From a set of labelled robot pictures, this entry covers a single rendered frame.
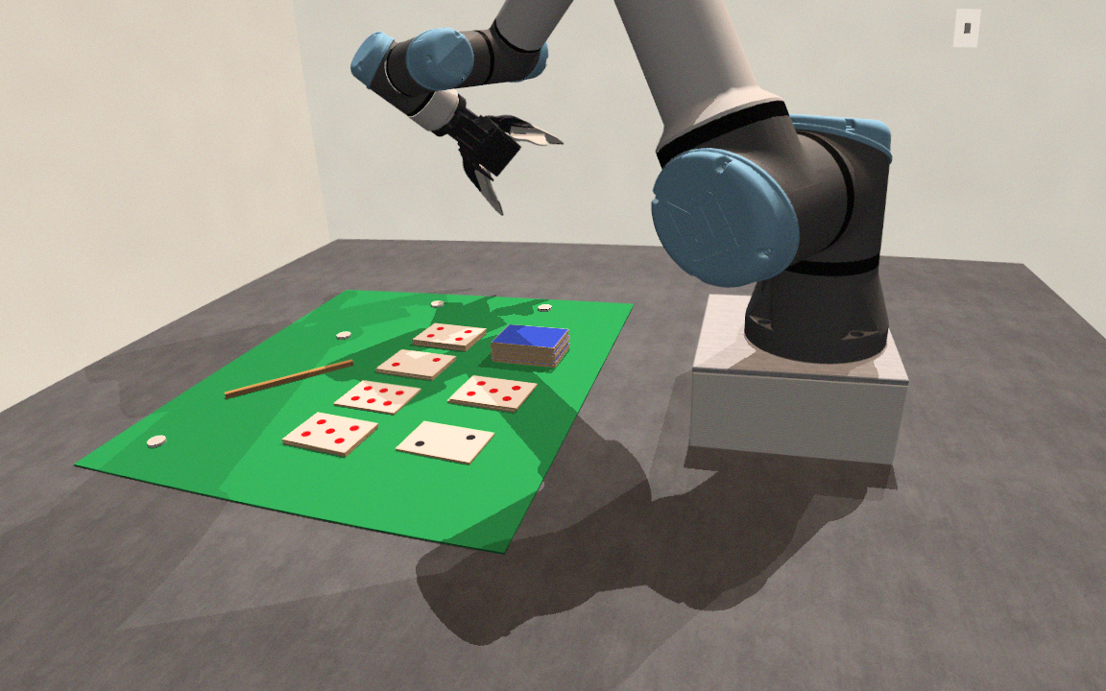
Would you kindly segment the thin brown wooden stick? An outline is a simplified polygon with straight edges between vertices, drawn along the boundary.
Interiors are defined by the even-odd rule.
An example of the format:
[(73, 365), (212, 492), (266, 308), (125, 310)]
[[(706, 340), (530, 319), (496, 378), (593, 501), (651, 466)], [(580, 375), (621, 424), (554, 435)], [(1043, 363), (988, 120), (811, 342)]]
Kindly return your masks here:
[(288, 376), (284, 376), (284, 377), (280, 377), (280, 379), (274, 379), (274, 380), (265, 381), (265, 383), (258, 383), (258, 384), (249, 386), (248, 388), (240, 388), (240, 389), (236, 389), (236, 390), (232, 390), (232, 391), (227, 391), (227, 392), (225, 392), (225, 396), (227, 397), (227, 399), (228, 398), (232, 398), (234, 396), (242, 396), (242, 394), (246, 394), (246, 392), (260, 391), (260, 390), (264, 390), (264, 389), (268, 389), (268, 388), (273, 388), (274, 386), (279, 386), (279, 385), (282, 385), (282, 384), (293, 383), (293, 381), (302, 380), (302, 379), (307, 379), (307, 377), (319, 375), (319, 373), (327, 373), (327, 371), (341, 370), (343, 368), (349, 368), (352, 366), (354, 366), (354, 360), (344, 360), (344, 362), (341, 362), (341, 363), (337, 363), (337, 364), (333, 364), (333, 366), (325, 366), (325, 367), (321, 367), (319, 369), (313, 369), (313, 370), (307, 370), (307, 371), (300, 371), (300, 373), (293, 373), (293, 375), (288, 375)]

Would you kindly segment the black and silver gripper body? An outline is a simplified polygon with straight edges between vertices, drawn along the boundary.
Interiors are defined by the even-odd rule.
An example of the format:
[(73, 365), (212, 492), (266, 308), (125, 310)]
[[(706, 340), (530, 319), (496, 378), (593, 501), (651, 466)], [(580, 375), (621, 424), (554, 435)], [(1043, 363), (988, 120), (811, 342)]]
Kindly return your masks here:
[[(460, 151), (461, 155), (465, 155), (465, 160), (469, 163), (469, 165), (472, 165), (473, 169), (477, 169), (477, 171), (483, 174), (488, 177), (488, 179), (494, 182), (493, 177), (487, 174), (483, 169), (480, 169), (480, 167), (477, 166), (477, 163), (480, 163), (484, 169), (494, 174), (497, 177), (499, 174), (503, 172), (508, 163), (513, 160), (513, 157), (517, 155), (517, 151), (519, 151), (521, 146), (519, 146), (513, 137), (507, 135), (508, 133), (505, 134), (499, 124), (493, 122), (491, 115), (484, 115), (484, 117), (483, 115), (479, 115), (477, 119), (469, 121), (469, 116), (465, 114), (466, 106), (466, 98), (458, 93), (458, 106), (455, 109), (453, 118), (449, 121), (449, 123), (444, 124), (439, 130), (431, 132), (434, 132), (436, 136), (444, 136), (447, 133), (449, 136), (453, 137), (453, 139), (458, 143), (458, 151)], [(455, 121), (457, 121), (456, 115), (458, 118), (457, 123), (455, 123)], [(477, 127), (477, 124), (473, 122), (480, 127)], [(457, 127), (455, 127), (456, 124)], [(455, 130), (451, 129), (453, 127)]]

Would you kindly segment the green felt mat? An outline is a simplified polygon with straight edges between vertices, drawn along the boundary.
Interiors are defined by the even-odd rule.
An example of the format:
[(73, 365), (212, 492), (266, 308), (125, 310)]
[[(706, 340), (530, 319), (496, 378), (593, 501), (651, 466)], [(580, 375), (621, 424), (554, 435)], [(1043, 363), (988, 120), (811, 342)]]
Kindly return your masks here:
[[(442, 307), (431, 302), (442, 300)], [(549, 303), (550, 311), (539, 311)], [(346, 290), (74, 465), (352, 528), (507, 554), (519, 522), (609, 357), (633, 303)], [(413, 345), (434, 323), (486, 328), (472, 348)], [(509, 324), (568, 329), (556, 368), (497, 363)], [(349, 331), (347, 341), (338, 334)], [(374, 371), (397, 350), (456, 360), (434, 381)], [(354, 366), (228, 398), (293, 373)], [(536, 383), (517, 412), (447, 404), (473, 375)], [(421, 391), (395, 415), (335, 406), (359, 383)], [(374, 421), (349, 456), (282, 443), (315, 413)], [(396, 451), (422, 421), (494, 433), (472, 464)], [(149, 447), (152, 437), (166, 443)]]

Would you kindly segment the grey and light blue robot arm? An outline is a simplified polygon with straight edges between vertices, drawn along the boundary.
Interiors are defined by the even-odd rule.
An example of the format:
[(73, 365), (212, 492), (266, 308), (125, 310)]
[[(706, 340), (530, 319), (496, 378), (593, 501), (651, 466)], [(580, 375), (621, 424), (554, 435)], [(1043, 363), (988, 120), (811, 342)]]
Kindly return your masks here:
[[(456, 88), (543, 73), (571, 3), (505, 0), (488, 30), (434, 28), (397, 45), (374, 32), (349, 71), (439, 130)], [(875, 357), (888, 336), (886, 124), (789, 114), (758, 86), (723, 0), (614, 3), (664, 123), (651, 218), (672, 262), (712, 287), (757, 281), (743, 327), (757, 348), (813, 364)]]

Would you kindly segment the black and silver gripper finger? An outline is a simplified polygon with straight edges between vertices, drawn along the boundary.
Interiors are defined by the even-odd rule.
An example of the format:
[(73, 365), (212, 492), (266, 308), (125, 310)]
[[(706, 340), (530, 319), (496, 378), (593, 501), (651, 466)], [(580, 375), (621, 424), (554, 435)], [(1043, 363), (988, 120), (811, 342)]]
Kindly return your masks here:
[(515, 142), (526, 142), (539, 146), (547, 146), (547, 143), (565, 144), (559, 140), (559, 137), (550, 134), (550, 132), (540, 130), (534, 124), (517, 118), (517, 115), (492, 115), (492, 119), (504, 132), (508, 132), (510, 137), (513, 137), (514, 140), (517, 139)]
[[(462, 155), (462, 158), (465, 159), (465, 155)], [(484, 169), (483, 166), (480, 166), (479, 163), (477, 163), (477, 166), (479, 166), (480, 169), (483, 169), (487, 174), (491, 175), (491, 172)], [(503, 216), (503, 208), (501, 208), (501, 205), (497, 202), (494, 188), (491, 181), (488, 179), (488, 177), (486, 177), (483, 174), (479, 174), (466, 160), (465, 160), (465, 174), (467, 175), (467, 177), (469, 177), (470, 180), (472, 180), (472, 184), (477, 185), (478, 191), (480, 191), (480, 193), (483, 193), (489, 205), (491, 205), (494, 208), (495, 213)]]

